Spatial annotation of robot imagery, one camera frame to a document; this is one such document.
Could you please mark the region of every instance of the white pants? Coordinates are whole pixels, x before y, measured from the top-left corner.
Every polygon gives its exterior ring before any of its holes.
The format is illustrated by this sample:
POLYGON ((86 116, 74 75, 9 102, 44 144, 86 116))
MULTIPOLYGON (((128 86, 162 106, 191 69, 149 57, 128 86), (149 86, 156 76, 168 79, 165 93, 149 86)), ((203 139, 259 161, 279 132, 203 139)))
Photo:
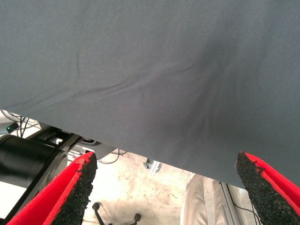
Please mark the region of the white pants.
MULTIPOLYGON (((181 208, 180 225, 208 225, 204 199, 206 177, 195 174, 187 184, 185 201, 181 208)), ((217 180, 213 180, 215 225, 225 225, 222 203, 223 195, 217 180)))

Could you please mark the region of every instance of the red foam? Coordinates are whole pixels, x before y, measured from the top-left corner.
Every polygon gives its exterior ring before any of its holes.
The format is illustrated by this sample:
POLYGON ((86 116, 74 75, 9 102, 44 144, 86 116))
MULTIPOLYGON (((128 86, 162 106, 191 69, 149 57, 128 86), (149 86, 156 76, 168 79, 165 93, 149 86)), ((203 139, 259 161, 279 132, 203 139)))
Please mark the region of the red foam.
POLYGON ((85 162, 90 162, 89 158, 92 154, 93 152, 89 152, 75 159, 14 216, 8 225, 51 224, 80 179, 82 173, 79 171, 85 162))
POLYGON ((255 163, 256 166, 263 169, 262 177, 286 199, 298 216, 300 216, 300 188, 260 158, 249 153, 246 153, 246 156, 255 163))

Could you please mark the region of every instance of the concrete floor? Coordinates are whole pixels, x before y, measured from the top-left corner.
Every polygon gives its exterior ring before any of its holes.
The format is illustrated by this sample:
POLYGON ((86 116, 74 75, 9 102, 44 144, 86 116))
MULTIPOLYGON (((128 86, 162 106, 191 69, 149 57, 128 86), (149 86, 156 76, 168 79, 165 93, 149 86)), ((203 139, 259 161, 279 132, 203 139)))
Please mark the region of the concrete floor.
MULTIPOLYGON (((113 161, 109 155, 102 161, 113 161)), ((100 215, 105 224, 128 225, 140 213, 139 225, 179 225, 186 183, 191 173, 162 165, 159 173, 149 175, 143 166, 147 158, 127 153, 111 165, 98 163, 93 182, 91 203, 87 206, 83 225, 98 224, 91 206, 101 202, 100 215)))

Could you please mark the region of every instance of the caster wheel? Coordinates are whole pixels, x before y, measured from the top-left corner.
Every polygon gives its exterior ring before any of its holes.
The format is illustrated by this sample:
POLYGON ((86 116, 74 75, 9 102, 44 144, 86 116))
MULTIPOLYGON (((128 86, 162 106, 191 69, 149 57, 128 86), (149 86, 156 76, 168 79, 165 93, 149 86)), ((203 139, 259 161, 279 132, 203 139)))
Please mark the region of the caster wheel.
POLYGON ((135 221, 140 221, 141 218, 142 218, 142 216, 140 214, 136 213, 136 215, 135 215, 135 221))
POLYGON ((100 209, 100 203, 99 202, 95 202, 92 206, 92 209, 94 211, 98 211, 98 209, 100 209))

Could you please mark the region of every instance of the gray fabric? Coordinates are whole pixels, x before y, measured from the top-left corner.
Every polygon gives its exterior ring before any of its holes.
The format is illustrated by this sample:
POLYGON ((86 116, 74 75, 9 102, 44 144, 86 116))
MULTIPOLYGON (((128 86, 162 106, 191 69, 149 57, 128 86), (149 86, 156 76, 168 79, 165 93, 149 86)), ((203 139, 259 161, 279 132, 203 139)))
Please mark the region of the gray fabric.
POLYGON ((248 151, 299 186, 299 12, 298 1, 2 0, 0 108, 239 186, 248 151))

